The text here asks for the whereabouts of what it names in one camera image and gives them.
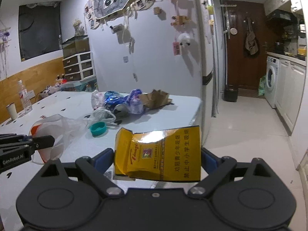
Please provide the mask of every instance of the washing machine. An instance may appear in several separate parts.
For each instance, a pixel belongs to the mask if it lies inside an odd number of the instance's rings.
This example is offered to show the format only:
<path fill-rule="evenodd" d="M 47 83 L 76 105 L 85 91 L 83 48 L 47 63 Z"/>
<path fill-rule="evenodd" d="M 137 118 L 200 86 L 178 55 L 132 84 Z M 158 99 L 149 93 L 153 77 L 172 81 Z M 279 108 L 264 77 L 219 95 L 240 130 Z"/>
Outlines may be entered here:
<path fill-rule="evenodd" d="M 267 57 L 265 98 L 272 108 L 276 108 L 279 67 L 279 59 L 271 56 Z"/>

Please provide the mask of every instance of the green bag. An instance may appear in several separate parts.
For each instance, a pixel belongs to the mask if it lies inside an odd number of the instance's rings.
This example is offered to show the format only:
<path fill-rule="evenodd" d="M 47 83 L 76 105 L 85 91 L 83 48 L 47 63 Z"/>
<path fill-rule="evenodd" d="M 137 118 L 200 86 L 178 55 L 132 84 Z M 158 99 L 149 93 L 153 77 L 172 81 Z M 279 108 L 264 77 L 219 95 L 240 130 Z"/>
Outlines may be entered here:
<path fill-rule="evenodd" d="M 264 95 L 265 93 L 265 79 L 265 75 L 260 78 L 258 95 Z"/>

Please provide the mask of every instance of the wall outlet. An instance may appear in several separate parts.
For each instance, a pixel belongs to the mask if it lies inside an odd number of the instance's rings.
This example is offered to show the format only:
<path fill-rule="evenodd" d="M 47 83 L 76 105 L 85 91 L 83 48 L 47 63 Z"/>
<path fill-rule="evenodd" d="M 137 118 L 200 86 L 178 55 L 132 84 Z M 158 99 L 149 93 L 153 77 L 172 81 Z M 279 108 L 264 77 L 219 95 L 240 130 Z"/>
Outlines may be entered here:
<path fill-rule="evenodd" d="M 28 98 L 29 98 L 29 99 L 32 99 L 32 98 L 34 98 L 34 97 L 35 97 L 34 90 L 29 91 L 29 92 L 28 92 Z"/>

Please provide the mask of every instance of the washing machine door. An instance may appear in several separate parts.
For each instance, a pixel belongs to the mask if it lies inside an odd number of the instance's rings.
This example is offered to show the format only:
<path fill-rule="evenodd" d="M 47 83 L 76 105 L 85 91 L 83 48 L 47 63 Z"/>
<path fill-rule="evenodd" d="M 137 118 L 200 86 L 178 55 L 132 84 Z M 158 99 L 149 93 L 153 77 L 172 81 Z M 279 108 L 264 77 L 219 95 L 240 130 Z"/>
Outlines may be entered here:
<path fill-rule="evenodd" d="M 266 71 L 266 87 L 273 90 L 276 84 L 276 73 L 273 66 L 269 66 Z"/>

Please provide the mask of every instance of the bottle label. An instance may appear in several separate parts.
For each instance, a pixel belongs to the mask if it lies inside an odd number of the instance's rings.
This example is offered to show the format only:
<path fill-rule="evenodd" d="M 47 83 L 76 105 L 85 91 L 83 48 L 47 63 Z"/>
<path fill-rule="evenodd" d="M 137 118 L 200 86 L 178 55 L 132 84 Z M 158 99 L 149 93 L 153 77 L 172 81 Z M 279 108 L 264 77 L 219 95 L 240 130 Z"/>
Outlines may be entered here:
<path fill-rule="evenodd" d="M 22 98 L 24 98 L 25 96 L 27 96 L 27 90 L 26 89 L 24 89 L 24 90 L 22 90 L 22 91 L 20 91 L 18 94 L 19 94 L 19 98 L 20 99 L 22 99 Z"/>

